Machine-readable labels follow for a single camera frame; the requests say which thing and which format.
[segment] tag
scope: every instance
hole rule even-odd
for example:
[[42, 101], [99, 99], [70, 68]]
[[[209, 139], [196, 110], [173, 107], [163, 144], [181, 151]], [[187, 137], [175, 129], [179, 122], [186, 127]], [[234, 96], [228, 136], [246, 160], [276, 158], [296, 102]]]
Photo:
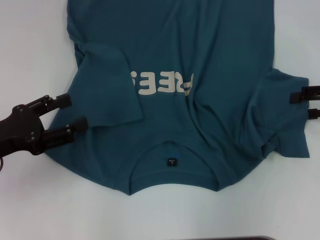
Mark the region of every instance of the tag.
[[176, 158], [168, 158], [167, 166], [169, 167], [176, 167], [178, 163], [178, 159]]

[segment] black clamp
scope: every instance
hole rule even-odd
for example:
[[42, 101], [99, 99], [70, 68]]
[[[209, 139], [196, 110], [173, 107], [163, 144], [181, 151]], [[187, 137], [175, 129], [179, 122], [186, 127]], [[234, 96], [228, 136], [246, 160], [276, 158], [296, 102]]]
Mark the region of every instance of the black clamp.
[[11, 115], [0, 121], [0, 158], [17, 151], [33, 155], [74, 141], [74, 132], [85, 132], [89, 126], [85, 117], [58, 129], [45, 130], [40, 116], [57, 108], [71, 106], [68, 94], [52, 99], [48, 95], [12, 109]]
[[[300, 104], [306, 101], [320, 100], [320, 86], [304, 86], [301, 92], [293, 92], [290, 94], [290, 104]], [[320, 118], [320, 110], [314, 108], [308, 110], [309, 120]]]

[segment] teal t-shirt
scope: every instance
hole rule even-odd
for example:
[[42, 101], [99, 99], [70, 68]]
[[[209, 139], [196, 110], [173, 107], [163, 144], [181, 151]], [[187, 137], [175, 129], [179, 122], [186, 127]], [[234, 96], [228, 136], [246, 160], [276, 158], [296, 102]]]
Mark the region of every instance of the teal t-shirt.
[[219, 191], [268, 154], [308, 157], [308, 79], [273, 68], [273, 0], [69, 0], [78, 71], [72, 106], [89, 130], [47, 151], [131, 195], [159, 184]]

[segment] white table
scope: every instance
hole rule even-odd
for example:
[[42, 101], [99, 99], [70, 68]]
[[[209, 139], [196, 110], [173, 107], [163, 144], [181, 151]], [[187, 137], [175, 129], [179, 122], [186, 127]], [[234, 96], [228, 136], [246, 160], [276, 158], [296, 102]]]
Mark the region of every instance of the white table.
[[[318, 0], [275, 3], [275, 67], [310, 85], [320, 85], [319, 10]], [[66, 0], [0, 1], [0, 119], [18, 104], [68, 89], [77, 68], [66, 15]], [[53, 116], [43, 116], [45, 127]], [[0, 173], [0, 239], [319, 239], [320, 120], [305, 132], [310, 159], [273, 153], [220, 192], [167, 184], [127, 196], [44, 154], [14, 153]]]

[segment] t-shirt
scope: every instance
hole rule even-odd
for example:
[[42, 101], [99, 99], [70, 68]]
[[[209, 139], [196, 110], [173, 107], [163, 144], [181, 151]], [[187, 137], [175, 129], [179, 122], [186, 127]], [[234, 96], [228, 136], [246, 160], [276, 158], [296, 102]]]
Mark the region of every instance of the t-shirt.
[[89, 130], [47, 151], [128, 195], [160, 184], [219, 191], [272, 151], [309, 156], [308, 79], [273, 68], [273, 0], [68, 0], [78, 71], [72, 106]]

